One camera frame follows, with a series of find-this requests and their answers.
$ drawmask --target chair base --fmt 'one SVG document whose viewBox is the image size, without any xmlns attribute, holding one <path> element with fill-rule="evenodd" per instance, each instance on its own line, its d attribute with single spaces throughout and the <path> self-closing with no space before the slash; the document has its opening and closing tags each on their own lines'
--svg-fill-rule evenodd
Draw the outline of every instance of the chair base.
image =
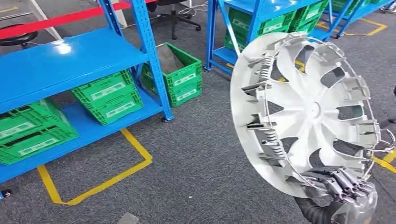
<svg viewBox="0 0 396 224">
<path fill-rule="evenodd" d="M 172 10 L 171 14 L 160 14 L 160 17 L 158 19 L 159 19 L 159 21 L 171 21 L 171 23 L 172 23 L 172 39 L 176 40 L 177 39 L 176 24 L 178 21 L 196 26 L 195 29 L 197 31 L 200 31 L 202 29 L 201 25 L 199 25 L 196 22 L 191 21 L 190 20 L 191 18 L 192 18 L 192 14 L 190 14 L 190 13 L 177 14 L 176 10 Z"/>
</svg>

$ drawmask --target floor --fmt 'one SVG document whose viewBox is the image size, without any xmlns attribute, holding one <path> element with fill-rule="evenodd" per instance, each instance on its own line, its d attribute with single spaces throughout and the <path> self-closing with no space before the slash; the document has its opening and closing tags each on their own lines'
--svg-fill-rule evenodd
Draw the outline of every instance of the floor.
<svg viewBox="0 0 396 224">
<path fill-rule="evenodd" d="M 94 6 L 91 0 L 37 2 L 49 17 Z M 0 8 L 15 4 L 19 3 L 3 0 Z M 156 13 L 168 10 L 161 7 Z M 125 14 L 131 18 L 129 10 Z M 366 79 L 374 114 L 384 120 L 396 114 L 392 95 L 396 84 L 396 17 L 374 13 L 367 18 L 388 28 L 371 37 L 344 36 L 331 41 L 345 51 L 352 67 Z M 202 24 L 202 31 L 179 26 L 177 41 L 170 37 L 170 26 L 153 22 L 156 43 L 171 42 L 204 61 L 206 13 L 198 12 L 193 19 Z M 0 26 L 29 21 L 34 17 L 1 21 Z M 105 24 L 103 17 L 96 17 L 56 28 L 61 36 L 72 36 Z M 220 15 L 218 27 L 216 45 L 220 46 L 225 34 Z M 348 32 L 365 33 L 374 28 L 359 21 Z M 125 29 L 124 34 L 138 44 L 134 28 Z M 40 31 L 35 42 L 52 40 Z M 14 50 L 0 48 L 0 54 Z M 203 73 L 203 79 L 203 94 L 173 109 L 174 121 L 163 123 L 157 115 L 128 127 L 153 156 L 151 165 L 76 206 L 53 204 L 38 172 L 32 170 L 1 184 L 2 189 L 14 190 L 14 195 L 0 201 L 0 223 L 114 224 L 127 212 L 149 223 L 306 223 L 293 198 L 265 182 L 246 159 L 233 129 L 227 78 L 214 70 Z M 74 101 L 67 92 L 54 99 L 60 105 Z M 141 160 L 118 132 L 46 167 L 59 194 L 68 201 Z M 396 217 L 395 174 L 377 165 L 373 174 L 376 180 L 371 181 L 379 192 L 373 223 L 392 223 Z"/>
</svg>

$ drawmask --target blue shelving unit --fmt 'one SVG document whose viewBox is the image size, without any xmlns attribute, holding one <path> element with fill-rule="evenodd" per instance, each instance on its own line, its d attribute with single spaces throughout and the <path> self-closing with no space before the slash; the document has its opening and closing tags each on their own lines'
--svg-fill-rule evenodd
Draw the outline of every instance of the blue shelving unit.
<svg viewBox="0 0 396 224">
<path fill-rule="evenodd" d="M 226 12 L 226 6 L 238 9 L 247 14 L 252 15 L 252 20 L 250 23 L 250 30 L 247 35 L 247 42 L 252 42 L 254 39 L 254 33 L 257 33 L 260 23 L 265 20 L 269 20 L 271 18 L 295 11 L 299 8 L 305 7 L 307 5 L 313 4 L 321 0 L 212 0 L 209 1 L 208 6 L 208 26 L 206 30 L 206 65 L 205 70 L 211 70 L 212 66 L 216 66 L 223 71 L 231 74 L 231 70 L 223 66 L 214 60 L 214 57 L 218 57 L 221 60 L 230 63 L 232 65 L 235 64 L 238 59 L 238 53 L 226 49 L 225 47 L 221 47 L 218 49 L 214 48 L 214 37 L 215 37 L 215 13 L 216 9 L 219 6 L 224 22 L 230 33 L 231 38 L 233 39 L 234 46 L 237 46 L 235 34 L 231 27 L 231 22 L 228 18 L 228 14 Z M 353 0 L 349 0 L 347 5 L 350 5 Z M 347 7 L 340 12 L 340 15 L 343 15 L 347 10 Z M 327 30 L 322 29 L 314 29 L 311 33 L 311 36 L 326 41 L 335 27 L 340 22 L 341 17 L 338 16 L 335 20 L 331 20 L 329 23 L 329 28 Z"/>
<path fill-rule="evenodd" d="M 344 14 L 337 13 L 337 12 L 331 12 L 330 9 L 325 10 L 324 13 L 326 13 L 326 14 L 332 13 L 334 16 L 338 16 L 338 17 L 342 18 L 342 20 L 345 21 L 342 24 L 338 24 L 340 29 L 339 29 L 338 33 L 336 34 L 336 36 L 339 38 L 342 36 L 342 33 L 345 31 L 345 29 L 349 25 L 351 25 L 351 23 L 355 22 L 356 20 L 358 20 L 368 14 L 375 12 L 376 10 L 380 9 L 382 6 L 390 4 L 393 1 L 394 0 L 383 0 L 378 3 L 370 3 L 370 4 L 362 7 L 364 0 L 360 0 L 358 3 L 358 6 L 354 9 L 354 11 L 350 15 L 344 15 Z"/>
<path fill-rule="evenodd" d="M 144 0 L 129 0 L 141 39 L 138 50 L 123 37 L 109 0 L 99 0 L 109 27 L 0 56 L 0 113 L 114 72 L 149 63 L 158 98 L 137 86 L 144 107 L 102 126 L 80 103 L 63 108 L 79 137 L 10 166 L 0 165 L 0 183 L 163 112 L 173 119 Z"/>
</svg>

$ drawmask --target robotic hand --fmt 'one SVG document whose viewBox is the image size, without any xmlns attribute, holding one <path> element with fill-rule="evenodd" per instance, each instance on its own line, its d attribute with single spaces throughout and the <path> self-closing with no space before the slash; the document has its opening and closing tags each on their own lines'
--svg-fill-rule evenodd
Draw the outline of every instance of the robotic hand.
<svg viewBox="0 0 396 224">
<path fill-rule="evenodd" d="M 377 205 L 374 184 L 355 177 L 345 167 L 312 168 L 302 175 L 326 189 L 334 201 L 320 207 L 312 199 L 295 197 L 304 217 L 313 224 L 368 224 Z"/>
</svg>

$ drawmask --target green plastic crate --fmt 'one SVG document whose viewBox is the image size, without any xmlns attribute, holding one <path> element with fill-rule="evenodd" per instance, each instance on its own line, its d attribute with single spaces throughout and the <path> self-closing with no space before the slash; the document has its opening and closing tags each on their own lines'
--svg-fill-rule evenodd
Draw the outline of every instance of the green plastic crate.
<svg viewBox="0 0 396 224">
<path fill-rule="evenodd" d="M 141 84 L 154 95 L 156 95 L 156 87 L 154 81 L 150 77 L 141 77 Z M 171 107 L 177 107 L 184 102 L 201 95 L 202 80 L 195 83 L 189 83 L 179 88 L 167 89 L 168 100 Z"/>
<path fill-rule="evenodd" d="M 49 99 L 42 99 L 0 114 L 0 144 L 13 141 L 43 128 L 68 121 Z"/>
<path fill-rule="evenodd" d="M 157 95 L 157 89 L 156 86 L 154 85 L 154 81 L 152 78 L 148 76 L 141 76 L 140 78 L 141 84 L 151 93 L 154 95 Z"/>
<path fill-rule="evenodd" d="M 97 108 L 107 102 L 136 91 L 128 70 L 113 73 L 104 78 L 71 89 L 74 96 L 89 108 Z"/>
<path fill-rule="evenodd" d="M 263 33 L 280 29 L 284 26 L 289 26 L 293 21 L 295 13 L 296 12 L 290 12 L 262 22 L 255 37 L 261 36 Z M 234 33 L 239 34 L 243 39 L 246 39 L 252 16 L 234 8 L 229 9 L 228 16 L 230 18 Z"/>
<path fill-rule="evenodd" d="M 324 0 L 298 9 L 296 16 L 291 23 L 291 27 L 296 29 L 297 27 L 302 26 L 302 24 L 307 24 L 308 22 L 317 19 L 322 15 L 328 3 L 329 0 Z"/>
<path fill-rule="evenodd" d="M 180 86 L 196 83 L 202 79 L 202 62 L 196 57 L 188 54 L 187 52 L 175 47 L 174 45 L 165 42 L 179 61 L 184 65 L 183 68 L 178 69 L 170 74 L 163 72 L 163 80 L 166 88 L 178 88 Z M 144 64 L 142 75 L 153 78 L 151 69 L 148 64 Z"/>
<path fill-rule="evenodd" d="M 245 47 L 247 46 L 246 41 L 245 40 L 241 40 L 238 37 L 236 38 L 236 42 L 238 43 L 238 48 L 239 48 L 240 51 L 243 51 L 245 49 Z M 226 34 L 226 37 L 225 37 L 225 40 L 224 40 L 224 46 L 227 49 L 235 51 L 233 42 L 231 40 L 231 36 L 228 33 Z"/>
<path fill-rule="evenodd" d="M 332 0 L 332 10 L 335 12 L 340 12 L 342 8 L 344 7 L 345 3 L 347 0 Z M 351 6 L 348 8 L 348 10 L 345 12 L 345 15 L 350 15 L 355 8 L 358 6 L 359 0 L 354 0 L 351 4 Z M 370 4 L 370 0 L 365 0 L 361 7 L 364 7 L 366 5 Z"/>
<path fill-rule="evenodd" d="M 202 81 L 186 85 L 177 90 L 168 90 L 168 98 L 172 107 L 177 107 L 184 102 L 201 95 Z"/>
<path fill-rule="evenodd" d="M 267 33 L 262 33 L 261 35 L 274 33 L 274 32 L 287 32 L 288 30 L 289 30 L 289 26 L 283 26 L 283 27 L 281 27 L 279 29 L 269 31 Z M 239 50 L 243 51 L 245 49 L 245 47 L 247 46 L 246 41 L 242 40 L 240 38 L 240 36 L 238 36 L 237 34 L 235 35 L 235 37 L 236 37 L 236 41 L 238 43 Z M 231 41 L 231 36 L 230 36 L 230 34 L 228 32 L 226 33 L 226 37 L 225 37 L 225 40 L 224 40 L 224 46 L 227 49 L 230 49 L 230 50 L 234 51 L 233 42 Z"/>
<path fill-rule="evenodd" d="M 302 25 L 302 26 L 299 26 L 299 27 L 297 27 L 297 28 L 290 28 L 290 29 L 289 29 L 289 32 L 303 31 L 303 32 L 306 32 L 306 33 L 309 34 L 309 33 L 311 33 L 312 30 L 315 28 L 315 26 L 316 26 L 317 23 L 318 23 L 318 21 L 317 21 L 317 20 L 314 20 L 314 21 L 308 22 L 307 24 L 304 24 L 304 25 Z"/>
<path fill-rule="evenodd" d="M 102 125 L 108 125 L 117 119 L 135 112 L 143 107 L 143 102 L 137 91 L 128 95 L 119 96 L 98 108 L 89 108 L 91 114 Z"/>
<path fill-rule="evenodd" d="M 0 163 L 11 165 L 76 138 L 77 132 L 51 126 L 14 141 L 0 144 Z"/>
</svg>

